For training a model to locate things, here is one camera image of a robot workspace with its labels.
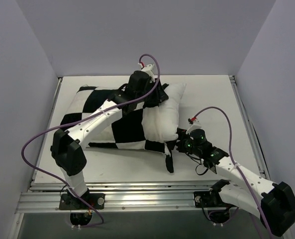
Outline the white pillow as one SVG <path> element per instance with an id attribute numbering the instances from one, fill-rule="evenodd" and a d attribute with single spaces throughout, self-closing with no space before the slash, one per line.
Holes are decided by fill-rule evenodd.
<path id="1" fill-rule="evenodd" d="M 178 138 L 179 106 L 185 88 L 185 83 L 170 84 L 165 88 L 167 100 L 143 110 L 142 126 L 147 140 L 163 143 Z"/>

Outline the black white checkered pillowcase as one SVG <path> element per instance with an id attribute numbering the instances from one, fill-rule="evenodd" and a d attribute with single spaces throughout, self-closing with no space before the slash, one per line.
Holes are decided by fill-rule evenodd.
<path id="1" fill-rule="evenodd" d="M 89 117 L 113 92 L 111 88 L 84 86 L 76 92 L 73 101 L 66 111 L 61 124 L 68 124 Z M 105 128 L 94 136 L 88 147 L 148 150 L 164 155 L 168 172 L 174 172 L 172 150 L 170 145 L 176 140 L 156 142 L 147 140 L 144 136 L 142 119 L 142 103 L 136 109 Z"/>

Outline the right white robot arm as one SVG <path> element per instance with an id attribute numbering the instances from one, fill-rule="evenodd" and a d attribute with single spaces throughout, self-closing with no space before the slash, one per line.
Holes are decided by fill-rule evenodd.
<path id="1" fill-rule="evenodd" d="M 255 174 L 213 146 L 201 128 L 179 129 L 178 152 L 195 156 L 206 170 L 222 179 L 210 188 L 214 205 L 231 204 L 256 216 L 274 236 L 281 237 L 295 223 L 295 195 L 285 182 L 279 184 Z"/>

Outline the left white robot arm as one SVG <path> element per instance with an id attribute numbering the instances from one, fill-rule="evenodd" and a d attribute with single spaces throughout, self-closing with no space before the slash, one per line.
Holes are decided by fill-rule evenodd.
<path id="1" fill-rule="evenodd" d="M 159 78 L 144 71 L 135 71 L 128 83 L 114 90 L 89 117 L 74 126 L 61 126 L 53 135 L 51 156 L 61 168 L 72 194 L 70 202 L 77 209 L 88 204 L 88 187 L 83 169 L 87 164 L 84 149 L 92 138 L 112 123 L 134 111 L 139 103 L 155 106 L 168 99 Z"/>

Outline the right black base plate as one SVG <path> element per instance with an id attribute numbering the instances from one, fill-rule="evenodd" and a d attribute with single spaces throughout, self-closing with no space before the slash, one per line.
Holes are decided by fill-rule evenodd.
<path id="1" fill-rule="evenodd" d="M 236 208 L 235 205 L 223 202 L 218 193 L 195 191 L 193 196 L 196 208 Z"/>

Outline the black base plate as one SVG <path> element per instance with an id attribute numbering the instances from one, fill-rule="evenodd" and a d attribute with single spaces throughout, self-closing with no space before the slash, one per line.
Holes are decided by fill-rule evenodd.
<path id="1" fill-rule="evenodd" d="M 105 194 L 103 193 L 85 193 L 82 199 L 89 205 L 97 210 L 104 209 Z M 59 210 L 63 211 L 75 211 L 75 210 L 87 210 L 89 206 L 85 205 L 80 199 L 76 198 L 72 194 L 64 193 L 60 196 Z"/>
<path id="2" fill-rule="evenodd" d="M 218 193 L 195 191 L 193 196 L 196 208 L 236 208 L 235 205 L 223 202 Z"/>

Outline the right aluminium side rail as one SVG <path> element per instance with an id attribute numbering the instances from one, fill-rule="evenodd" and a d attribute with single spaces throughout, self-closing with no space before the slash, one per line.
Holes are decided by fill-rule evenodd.
<path id="1" fill-rule="evenodd" d="M 265 157 L 264 157 L 264 154 L 262 152 L 262 148 L 261 148 L 259 139 L 257 137 L 255 128 L 254 128 L 254 126 L 253 126 L 253 124 L 251 122 L 251 119 L 250 119 L 250 117 L 249 117 L 249 115 L 247 113 L 247 110 L 246 110 L 246 108 L 245 108 L 245 106 L 243 104 L 243 101 L 242 101 L 242 99 L 240 97 L 240 94 L 239 94 L 239 91 L 238 91 L 238 88 L 237 88 L 237 84 L 236 84 L 236 81 L 235 81 L 235 76 L 228 76 L 228 77 L 229 77 L 231 86 L 233 88 L 233 91 L 234 91 L 234 94 L 235 94 L 235 97 L 236 97 L 236 101 L 237 101 L 238 107 L 240 109 L 242 119 L 244 121 L 245 129 L 247 131 L 247 135 L 248 135 L 248 138 L 249 138 L 249 141 L 250 141 L 250 144 L 251 144 L 251 148 L 253 150 L 253 154 L 254 154 L 254 157 L 256 159 L 260 174 L 263 175 L 264 178 L 269 179 L 270 175 L 269 175 L 269 171 L 268 171 L 268 168 L 267 168 L 267 165 L 266 165 Z"/>

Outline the aluminium side rail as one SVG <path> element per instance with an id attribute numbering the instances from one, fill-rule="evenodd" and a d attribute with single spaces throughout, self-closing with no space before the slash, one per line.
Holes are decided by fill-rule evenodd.
<path id="1" fill-rule="evenodd" d="M 53 117 L 54 117 L 54 112 L 55 112 L 55 107 L 56 107 L 56 103 L 58 100 L 58 96 L 60 93 L 60 89 L 62 86 L 62 82 L 63 82 L 63 78 L 59 77 L 58 78 L 58 84 L 55 90 L 55 94 L 53 97 L 53 102 L 51 105 L 51 111 L 50 111 L 50 116 L 47 122 L 47 126 L 46 128 L 49 129 L 51 127 L 56 126 L 57 124 L 59 124 L 60 122 L 57 122 L 57 120 L 55 119 L 53 121 Z M 52 144 L 52 138 L 53 138 L 53 133 L 54 131 L 48 132 L 45 135 L 42 136 L 42 144 L 41 144 L 41 148 L 38 154 L 38 158 L 37 158 L 37 162 L 36 162 L 36 166 L 39 168 L 43 168 L 46 171 L 49 171 L 53 174 L 57 174 L 57 175 L 61 175 L 61 172 L 56 172 L 59 169 L 55 166 L 55 161 L 52 159 L 51 157 L 51 151 L 50 151 L 50 146 Z M 33 175 L 32 175 L 32 184 L 43 184 L 43 181 L 46 181 L 50 179 L 50 184 L 51 183 L 56 183 L 56 178 L 52 178 L 47 175 L 44 174 L 36 169 L 34 169 Z"/>
<path id="2" fill-rule="evenodd" d="M 267 168 L 267 165 L 266 165 L 265 157 L 264 157 L 264 154 L 262 152 L 262 148 L 261 148 L 259 139 L 257 137 L 255 128 L 254 128 L 254 126 L 253 126 L 253 124 L 251 122 L 251 119 L 250 119 L 250 117 L 249 117 L 249 115 L 247 113 L 247 110 L 246 110 L 246 108 L 245 108 L 245 106 L 243 104 L 243 101 L 242 101 L 242 99 L 240 97 L 240 94 L 239 94 L 239 91 L 238 91 L 238 88 L 237 88 L 237 84 L 236 84 L 236 81 L 235 81 L 235 76 L 228 76 L 228 77 L 229 77 L 231 86 L 233 88 L 233 91 L 234 91 L 234 94 L 235 94 L 235 97 L 236 97 L 236 101 L 237 101 L 238 107 L 240 109 L 242 119 L 244 121 L 245 129 L 247 131 L 247 135 L 248 135 L 248 138 L 249 138 L 249 141 L 250 141 L 250 144 L 251 144 L 251 148 L 253 150 L 253 154 L 254 154 L 254 157 L 256 159 L 260 174 L 263 175 L 264 178 L 269 179 L 270 175 L 269 175 L 269 171 L 268 171 L 268 168 Z"/>

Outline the left aluminium side rail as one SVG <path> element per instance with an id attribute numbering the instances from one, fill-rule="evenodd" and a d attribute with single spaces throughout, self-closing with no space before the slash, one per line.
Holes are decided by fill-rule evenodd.
<path id="1" fill-rule="evenodd" d="M 55 119 L 53 121 L 53 117 L 54 117 L 54 112 L 55 112 L 55 107 L 56 107 L 56 103 L 58 100 L 58 96 L 60 93 L 60 89 L 62 86 L 62 82 L 63 82 L 63 78 L 59 77 L 58 78 L 58 84 L 55 90 L 55 94 L 53 97 L 53 102 L 51 105 L 51 111 L 50 111 L 50 116 L 47 122 L 47 126 L 46 128 L 49 129 L 51 127 L 56 126 L 57 124 L 59 124 L 60 122 L 57 122 L 57 120 Z M 41 144 L 41 148 L 38 154 L 38 158 L 37 158 L 37 162 L 36 162 L 36 166 L 39 168 L 43 168 L 46 171 L 49 171 L 53 174 L 57 174 L 57 175 L 61 175 L 61 172 L 56 172 L 59 169 L 55 166 L 55 161 L 52 159 L 51 157 L 51 151 L 50 151 L 50 146 L 52 144 L 52 138 L 53 138 L 53 133 L 54 131 L 48 132 L 45 135 L 42 136 L 42 144 Z M 56 178 L 52 178 L 47 175 L 44 174 L 36 169 L 34 169 L 33 175 L 32 175 L 32 184 L 43 184 L 43 181 L 46 181 L 50 179 L 50 184 L 51 183 L 56 183 Z"/>

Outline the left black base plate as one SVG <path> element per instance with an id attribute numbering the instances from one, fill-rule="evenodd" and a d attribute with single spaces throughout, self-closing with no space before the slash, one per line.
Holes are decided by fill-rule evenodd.
<path id="1" fill-rule="evenodd" d="M 103 193 L 85 193 L 82 199 L 89 205 L 97 210 L 104 209 L 105 194 Z M 59 210 L 63 211 L 75 211 L 75 210 L 87 210 L 89 206 L 85 205 L 80 199 L 76 198 L 72 194 L 64 193 L 60 196 Z"/>

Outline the aluminium front frame rail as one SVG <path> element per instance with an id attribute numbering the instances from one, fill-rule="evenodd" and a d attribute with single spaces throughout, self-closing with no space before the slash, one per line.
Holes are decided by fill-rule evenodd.
<path id="1" fill-rule="evenodd" d="M 65 190 L 60 185 L 36 186 L 22 193 L 16 213 L 69 213 L 62 210 Z M 101 212 L 147 212 L 196 210 L 199 199 L 194 193 L 209 194 L 210 186 L 204 181 L 150 184 L 92 184 L 91 194 L 102 196 Z"/>

